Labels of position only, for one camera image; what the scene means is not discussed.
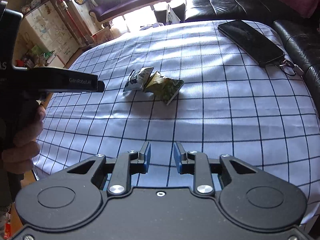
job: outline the white cabinet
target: white cabinet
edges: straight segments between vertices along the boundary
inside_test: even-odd
[[[54,50],[63,64],[79,48],[50,1],[27,14],[21,22],[19,32],[27,43],[37,44],[42,51]]]
[[[63,62],[57,56],[48,64],[48,66],[64,68]]]

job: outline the green snack package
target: green snack package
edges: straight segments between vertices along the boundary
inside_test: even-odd
[[[184,81],[162,76],[156,71],[148,80],[144,92],[154,93],[161,101],[169,105],[174,97],[179,93]]]

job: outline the phone screen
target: phone screen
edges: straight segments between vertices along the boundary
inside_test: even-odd
[[[260,66],[284,57],[284,52],[276,44],[241,20],[220,24],[218,30],[233,40]]]

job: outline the black leather sofa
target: black leather sofa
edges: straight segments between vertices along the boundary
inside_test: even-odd
[[[320,113],[319,17],[303,19],[278,0],[186,0],[185,22],[250,20],[272,27],[293,62],[304,71],[304,81]]]
[[[277,20],[272,27],[292,61],[304,71],[304,81],[320,113],[320,34],[287,20]]]
[[[308,24],[279,0],[186,0],[184,22],[250,20],[271,26],[275,20]]]

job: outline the black strap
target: black strap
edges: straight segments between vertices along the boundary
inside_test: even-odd
[[[296,71],[294,70],[295,65],[294,65],[290,60],[283,59],[283,60],[281,60],[280,62],[277,62],[275,65],[276,65],[276,67],[278,67],[278,68],[279,68],[284,74],[286,74],[287,76],[293,77],[293,76],[296,75]],[[287,72],[284,70],[284,67],[291,68],[293,73],[287,73]]]
[[[4,13],[4,10],[7,6],[8,2],[6,1],[0,1],[0,21],[1,21],[1,18],[2,18],[2,15]]]

